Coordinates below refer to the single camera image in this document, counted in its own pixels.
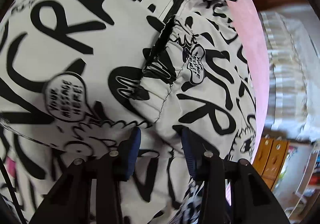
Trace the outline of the white black graffiti print garment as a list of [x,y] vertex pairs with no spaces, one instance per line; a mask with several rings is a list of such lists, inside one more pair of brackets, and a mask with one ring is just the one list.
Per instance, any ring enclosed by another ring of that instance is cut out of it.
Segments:
[[256,100],[237,0],[15,0],[1,22],[1,198],[29,223],[76,159],[136,130],[120,185],[130,223],[199,223],[204,183],[182,137],[250,159]]

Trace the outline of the orange wooden drawer cabinet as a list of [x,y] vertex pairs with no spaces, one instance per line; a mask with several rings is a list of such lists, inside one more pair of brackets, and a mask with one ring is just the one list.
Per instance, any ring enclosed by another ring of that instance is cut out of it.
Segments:
[[276,186],[287,155],[289,142],[263,137],[260,140],[253,167],[272,191]]

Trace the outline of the white bookshelf with books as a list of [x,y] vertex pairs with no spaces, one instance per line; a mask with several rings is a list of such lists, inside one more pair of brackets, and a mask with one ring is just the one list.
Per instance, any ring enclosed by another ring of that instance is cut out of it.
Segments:
[[319,184],[311,180],[316,177],[315,169],[318,158],[319,149],[313,150],[309,156],[308,164],[306,165],[299,186],[291,196],[290,202],[292,206],[287,207],[285,210],[291,223],[303,221],[319,198]]

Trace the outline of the white ruffled bed cover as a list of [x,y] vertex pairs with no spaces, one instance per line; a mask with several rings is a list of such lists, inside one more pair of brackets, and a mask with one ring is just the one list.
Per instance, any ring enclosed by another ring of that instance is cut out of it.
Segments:
[[319,139],[319,53],[303,23],[278,12],[259,14],[269,60],[265,128],[289,139]]

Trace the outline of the pink bed sheet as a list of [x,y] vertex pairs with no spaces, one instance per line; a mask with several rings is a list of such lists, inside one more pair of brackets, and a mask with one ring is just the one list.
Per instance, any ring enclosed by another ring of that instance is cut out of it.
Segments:
[[206,50],[205,75],[220,77],[229,88],[234,104],[234,132],[229,134],[229,149],[221,156],[229,161],[253,158],[266,119],[269,76],[268,57],[262,26],[252,0],[229,0],[214,7],[226,18],[212,17],[220,30],[216,47]]

